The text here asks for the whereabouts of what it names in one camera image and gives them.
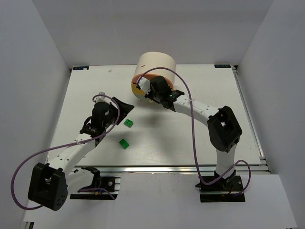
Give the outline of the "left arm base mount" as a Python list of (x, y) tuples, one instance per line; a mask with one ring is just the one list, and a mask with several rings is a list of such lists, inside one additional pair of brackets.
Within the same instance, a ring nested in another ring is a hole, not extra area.
[(95, 167), (74, 169), (68, 177), (68, 192), (73, 200), (115, 200), (121, 177), (103, 173)]

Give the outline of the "orange top drawer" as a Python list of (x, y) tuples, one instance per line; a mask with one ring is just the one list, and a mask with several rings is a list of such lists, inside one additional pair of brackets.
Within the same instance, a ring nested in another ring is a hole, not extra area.
[[(140, 76), (141, 76), (141, 74), (134, 76), (132, 78), (132, 84), (137, 84)], [(161, 74), (147, 73), (143, 76), (143, 78), (145, 78), (147, 80), (151, 80), (153, 78), (156, 78), (157, 76), (162, 76), (166, 80), (169, 87), (171, 89), (174, 88), (175, 76), (173, 74), (161, 75)]]

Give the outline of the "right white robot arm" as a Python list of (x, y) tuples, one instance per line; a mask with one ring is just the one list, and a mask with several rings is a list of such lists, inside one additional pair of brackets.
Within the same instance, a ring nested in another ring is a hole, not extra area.
[(223, 187), (229, 185), (236, 174), (234, 168), (235, 151), (242, 134), (242, 129), (228, 106), (215, 108), (190, 99), (180, 90), (172, 90), (162, 76), (151, 80), (142, 78), (138, 88), (144, 91), (145, 97), (161, 104), (164, 108), (191, 117), (192, 138), (194, 137), (195, 120), (208, 128), (209, 139), (216, 149), (216, 168), (213, 181), (205, 181), (204, 185), (218, 183)]

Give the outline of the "yellow drawer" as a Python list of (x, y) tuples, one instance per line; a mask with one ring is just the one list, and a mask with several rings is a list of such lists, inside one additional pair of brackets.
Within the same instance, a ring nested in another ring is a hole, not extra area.
[(139, 88), (137, 88), (137, 84), (131, 84), (132, 92), (135, 96), (145, 95), (145, 92)]

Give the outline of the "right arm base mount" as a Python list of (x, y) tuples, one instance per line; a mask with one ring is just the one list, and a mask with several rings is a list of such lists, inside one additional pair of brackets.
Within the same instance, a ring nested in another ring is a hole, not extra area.
[(201, 203), (245, 202), (244, 193), (238, 194), (244, 189), (240, 176), (235, 176), (227, 185), (218, 181), (207, 186), (200, 181), (195, 187), (199, 190)]

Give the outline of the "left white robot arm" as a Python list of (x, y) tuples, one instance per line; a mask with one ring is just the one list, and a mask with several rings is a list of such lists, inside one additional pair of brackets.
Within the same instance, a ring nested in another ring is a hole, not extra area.
[(94, 107), (71, 146), (46, 164), (38, 163), (32, 170), (28, 199), (53, 211), (59, 210), (67, 197), (81, 189), (81, 184), (95, 177), (97, 169), (84, 167), (73, 172), (75, 166), (104, 139), (134, 109), (116, 97), (110, 102), (100, 96), (93, 99)]

